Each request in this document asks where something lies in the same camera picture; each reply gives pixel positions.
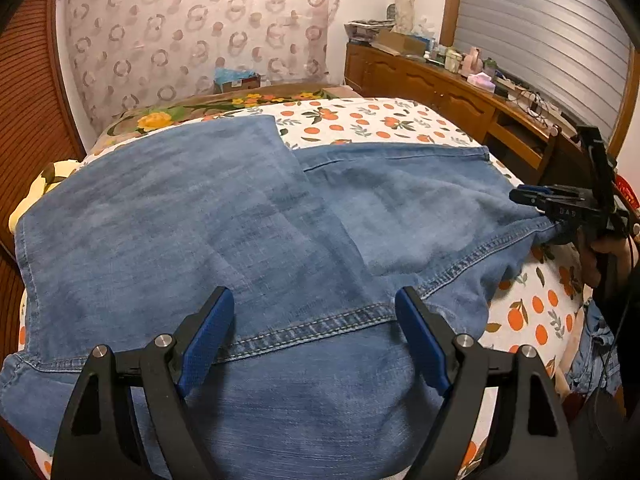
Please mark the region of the person's right hand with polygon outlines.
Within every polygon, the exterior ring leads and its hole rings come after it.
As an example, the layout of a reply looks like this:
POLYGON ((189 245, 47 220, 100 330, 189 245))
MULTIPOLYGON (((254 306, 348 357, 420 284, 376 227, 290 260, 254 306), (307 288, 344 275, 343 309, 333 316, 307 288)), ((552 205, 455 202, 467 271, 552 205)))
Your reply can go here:
POLYGON ((602 274, 598 270, 598 258, 611 256, 616 260, 617 284, 623 285, 639 262, 639 251, 636 241, 632 237, 621 238, 588 238, 583 230, 577 235, 577 247, 580 266, 582 267, 582 281, 592 289, 596 289, 602 274))

